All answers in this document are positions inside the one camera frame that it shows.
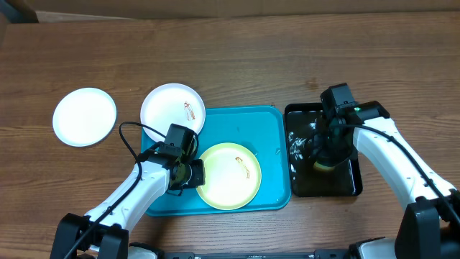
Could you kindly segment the green and yellow sponge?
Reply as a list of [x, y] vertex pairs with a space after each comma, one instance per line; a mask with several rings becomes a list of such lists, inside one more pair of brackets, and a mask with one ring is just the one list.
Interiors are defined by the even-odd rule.
[[328, 172], [332, 171], [335, 168], [335, 164], [329, 160], [317, 160], [313, 164], [313, 168], [317, 171]]

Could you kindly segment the yellow plate with sauce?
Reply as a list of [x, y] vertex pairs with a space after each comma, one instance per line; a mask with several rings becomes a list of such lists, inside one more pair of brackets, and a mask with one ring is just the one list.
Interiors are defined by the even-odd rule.
[[196, 188], [200, 198], [219, 210], [235, 210], [247, 205], [259, 191], [262, 169], [246, 147], [225, 142], [207, 149], [204, 163], [205, 183]]

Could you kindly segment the white plate with sauce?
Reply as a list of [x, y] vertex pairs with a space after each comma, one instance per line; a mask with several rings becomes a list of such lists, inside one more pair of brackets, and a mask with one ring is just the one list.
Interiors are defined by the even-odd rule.
[[66, 145], [87, 147], [112, 131], [117, 110], [114, 100], [99, 88], [80, 88], [63, 97], [55, 108], [52, 128]]

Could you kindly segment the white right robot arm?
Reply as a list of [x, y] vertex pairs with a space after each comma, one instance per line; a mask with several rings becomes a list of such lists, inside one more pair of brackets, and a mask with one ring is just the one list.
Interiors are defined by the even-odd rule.
[[313, 167], [330, 171], [357, 153], [378, 170], [405, 210], [395, 238], [355, 244], [355, 258], [459, 259], [459, 190], [411, 148], [376, 101], [323, 104], [326, 122], [310, 150]]

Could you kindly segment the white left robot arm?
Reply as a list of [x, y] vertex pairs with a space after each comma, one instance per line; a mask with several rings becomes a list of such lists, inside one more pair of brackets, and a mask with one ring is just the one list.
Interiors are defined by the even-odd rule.
[[129, 234], [150, 205], [167, 191], [204, 184], [201, 159], [163, 155], [148, 150], [137, 156], [129, 177], [101, 204], [83, 216], [65, 215], [57, 226], [50, 257], [163, 258], [163, 251], [146, 244], [130, 243]]

